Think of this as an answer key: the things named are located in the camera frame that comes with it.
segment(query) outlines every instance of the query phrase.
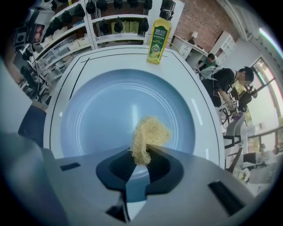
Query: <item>white cabinet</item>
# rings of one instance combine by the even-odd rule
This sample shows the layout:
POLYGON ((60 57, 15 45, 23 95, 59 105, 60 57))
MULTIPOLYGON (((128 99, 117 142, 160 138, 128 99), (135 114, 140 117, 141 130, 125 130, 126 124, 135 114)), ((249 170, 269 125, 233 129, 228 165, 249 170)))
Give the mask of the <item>white cabinet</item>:
POLYGON ((232 36, 228 32, 223 31, 222 35, 217 40, 210 53, 213 53, 215 55, 220 51, 221 53, 218 55, 217 60, 219 61, 219 63, 222 63, 233 52, 235 46, 236 44, 232 36))
POLYGON ((187 56, 189 55, 190 51, 191 51, 191 47, 187 46, 187 45, 181 45, 179 51, 180 51, 180 55, 186 59, 187 56))

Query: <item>man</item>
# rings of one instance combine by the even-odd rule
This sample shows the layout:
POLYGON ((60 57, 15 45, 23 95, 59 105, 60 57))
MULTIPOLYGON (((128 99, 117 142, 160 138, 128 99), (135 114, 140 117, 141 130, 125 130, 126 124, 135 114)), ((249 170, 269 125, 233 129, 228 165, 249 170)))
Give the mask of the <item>man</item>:
POLYGON ((219 63, 215 59, 215 55, 210 53, 210 54, 208 54, 207 58, 196 67, 196 69, 208 68, 210 66, 216 66, 218 64, 219 63))
POLYGON ((240 69, 239 71, 231 70, 230 68, 211 67, 211 75, 205 76, 206 79, 202 80, 202 83, 207 90, 210 98, 215 107, 222 105, 219 94, 226 102, 230 111, 234 111, 229 95, 226 93, 232 84, 236 81, 243 86, 249 85, 253 79, 253 71, 249 67, 240 69))

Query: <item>black slot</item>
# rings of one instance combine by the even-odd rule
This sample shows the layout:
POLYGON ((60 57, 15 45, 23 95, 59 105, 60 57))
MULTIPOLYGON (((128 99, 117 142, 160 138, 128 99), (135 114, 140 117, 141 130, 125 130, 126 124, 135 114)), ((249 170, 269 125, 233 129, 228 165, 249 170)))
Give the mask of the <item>black slot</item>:
POLYGON ((245 206, 221 181, 212 182, 208 187, 230 216, 245 206))
POLYGON ((71 163, 71 164, 60 166, 60 168, 61 168, 62 171, 66 171, 66 170, 71 170, 71 169, 77 168, 79 166, 80 166, 79 163, 74 162, 74 163, 71 163))

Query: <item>black t-shirt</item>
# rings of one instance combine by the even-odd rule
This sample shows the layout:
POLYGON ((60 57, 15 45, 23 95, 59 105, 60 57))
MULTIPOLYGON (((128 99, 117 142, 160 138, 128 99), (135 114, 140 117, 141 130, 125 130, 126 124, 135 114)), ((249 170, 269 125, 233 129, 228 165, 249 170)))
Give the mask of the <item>black t-shirt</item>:
POLYGON ((212 76, 217 81, 214 82, 214 90, 222 89, 227 92, 231 85, 234 83, 234 73, 230 68, 223 68, 212 76))

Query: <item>brick wall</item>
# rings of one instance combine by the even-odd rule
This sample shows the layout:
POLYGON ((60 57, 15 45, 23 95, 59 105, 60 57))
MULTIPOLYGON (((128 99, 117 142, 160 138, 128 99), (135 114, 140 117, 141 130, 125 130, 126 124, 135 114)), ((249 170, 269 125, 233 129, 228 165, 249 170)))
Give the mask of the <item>brick wall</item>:
POLYGON ((230 33, 236 42, 239 34, 216 0, 182 0, 185 3, 175 34, 189 39, 198 32, 195 43, 209 52, 222 32, 230 33))

